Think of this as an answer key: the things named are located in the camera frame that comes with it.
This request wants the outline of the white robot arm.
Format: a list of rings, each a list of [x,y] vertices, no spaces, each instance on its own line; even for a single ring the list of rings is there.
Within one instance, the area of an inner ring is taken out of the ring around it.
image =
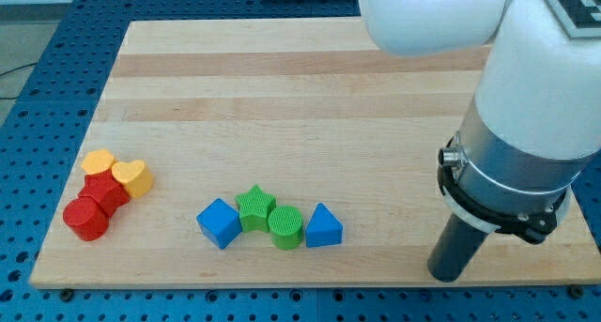
[[[600,43],[571,38],[546,0],[358,0],[379,49],[404,57],[491,48],[439,152],[447,238],[543,242],[600,149]]]

